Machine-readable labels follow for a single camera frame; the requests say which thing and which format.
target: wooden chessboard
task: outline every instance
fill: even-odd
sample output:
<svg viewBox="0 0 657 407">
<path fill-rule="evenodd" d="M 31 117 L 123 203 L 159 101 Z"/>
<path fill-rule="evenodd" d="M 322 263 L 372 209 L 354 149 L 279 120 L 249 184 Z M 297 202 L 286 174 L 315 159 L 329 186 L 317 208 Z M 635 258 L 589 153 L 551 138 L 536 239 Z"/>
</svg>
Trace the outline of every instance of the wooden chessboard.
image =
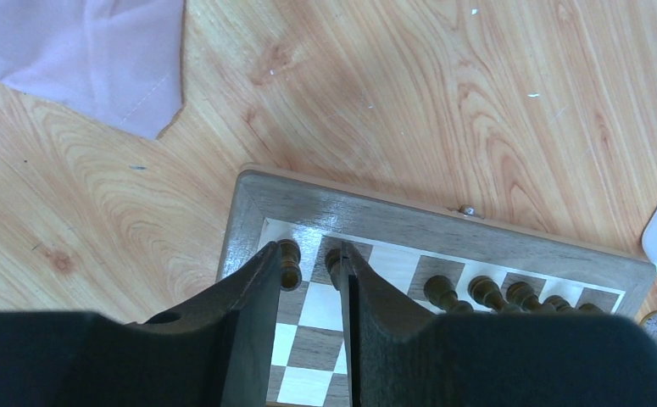
<svg viewBox="0 0 657 407">
<path fill-rule="evenodd" d="M 268 401 L 292 404 L 348 405 L 340 295 L 323 265 L 341 241 L 353 243 L 379 275 L 434 312 L 423 285 L 436 274 L 447 276 L 476 310 L 488 311 L 467 295 L 468 283 L 490 276 L 504 294 L 524 281 L 541 300 L 558 294 L 573 306 L 593 303 L 625 316 L 635 315 L 655 277 L 650 263 L 612 250 L 290 171 L 243 171 L 220 278 L 283 238 L 301 248 L 303 282 L 281 293 Z"/>
</svg>

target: purple cloth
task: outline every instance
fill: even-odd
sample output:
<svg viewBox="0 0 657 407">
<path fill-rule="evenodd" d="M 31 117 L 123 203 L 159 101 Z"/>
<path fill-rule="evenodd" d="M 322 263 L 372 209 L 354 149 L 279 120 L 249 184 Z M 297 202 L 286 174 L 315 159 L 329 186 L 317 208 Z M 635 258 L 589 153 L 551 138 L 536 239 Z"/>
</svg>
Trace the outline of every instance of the purple cloth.
<svg viewBox="0 0 657 407">
<path fill-rule="evenodd" d="M 0 81 L 154 139 L 181 107 L 183 0 L 0 0 Z"/>
</svg>

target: chess piece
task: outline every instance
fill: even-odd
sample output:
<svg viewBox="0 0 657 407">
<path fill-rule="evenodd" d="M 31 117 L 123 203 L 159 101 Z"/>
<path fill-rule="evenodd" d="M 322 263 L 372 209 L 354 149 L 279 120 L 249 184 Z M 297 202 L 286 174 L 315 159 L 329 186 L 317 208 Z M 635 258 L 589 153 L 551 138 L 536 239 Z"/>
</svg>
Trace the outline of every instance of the chess piece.
<svg viewBox="0 0 657 407">
<path fill-rule="evenodd" d="M 588 312 L 592 314 L 603 314 L 603 310 L 598 308 L 598 306 L 595 304 L 586 303 L 578 307 L 578 309 L 582 312 Z"/>
<path fill-rule="evenodd" d="M 326 265 L 326 270 L 328 270 L 328 275 L 331 276 L 331 283 L 333 283 L 333 288 L 341 291 L 339 280 L 341 275 L 341 249 L 334 248 L 326 253 L 324 264 Z"/>
<path fill-rule="evenodd" d="M 303 273 L 299 266 L 301 262 L 301 248 L 291 239 L 278 242 L 281 248 L 281 290 L 293 291 L 301 285 Z"/>
<path fill-rule="evenodd" d="M 552 304 L 558 312 L 577 312 L 575 308 L 571 307 L 571 303 L 567 302 L 565 298 L 562 298 L 560 295 L 551 295 L 550 297 L 547 297 L 545 303 Z"/>
<path fill-rule="evenodd" d="M 423 286 L 428 301 L 445 312 L 473 312 L 467 301 L 458 300 L 453 283 L 446 276 L 433 276 Z"/>
<path fill-rule="evenodd" d="M 549 303 L 540 304 L 535 289 L 527 282 L 516 282 L 508 287 L 505 299 L 526 311 L 535 313 L 555 312 L 555 306 Z"/>
<path fill-rule="evenodd" d="M 468 284 L 468 294 L 474 301 L 499 313 L 520 313 L 521 307 L 508 304 L 500 287 L 490 277 L 478 276 Z"/>
</svg>

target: wooden table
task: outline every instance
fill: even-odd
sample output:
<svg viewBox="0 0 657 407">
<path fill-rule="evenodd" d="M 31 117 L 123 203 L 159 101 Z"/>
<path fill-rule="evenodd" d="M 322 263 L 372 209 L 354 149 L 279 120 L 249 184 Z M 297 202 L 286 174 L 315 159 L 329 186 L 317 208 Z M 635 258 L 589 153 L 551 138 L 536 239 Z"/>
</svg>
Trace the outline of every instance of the wooden table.
<svg viewBox="0 0 657 407">
<path fill-rule="evenodd" d="M 157 142 L 0 84 L 0 309 L 198 293 L 247 162 L 642 253 L 657 2 L 188 0 L 182 69 Z"/>
</svg>

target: gray wooden border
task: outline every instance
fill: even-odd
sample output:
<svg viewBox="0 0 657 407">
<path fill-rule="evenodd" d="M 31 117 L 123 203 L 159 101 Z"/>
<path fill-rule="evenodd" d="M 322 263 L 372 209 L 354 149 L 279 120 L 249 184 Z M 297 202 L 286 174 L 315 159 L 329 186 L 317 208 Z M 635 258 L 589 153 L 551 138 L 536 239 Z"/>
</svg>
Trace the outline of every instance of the gray wooden border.
<svg viewBox="0 0 657 407">
<path fill-rule="evenodd" d="M 255 254 L 266 218 L 622 290 L 626 294 L 617 313 L 626 316 L 638 312 L 657 274 L 654 265 L 612 249 L 291 171 L 244 168 L 218 279 Z"/>
</svg>

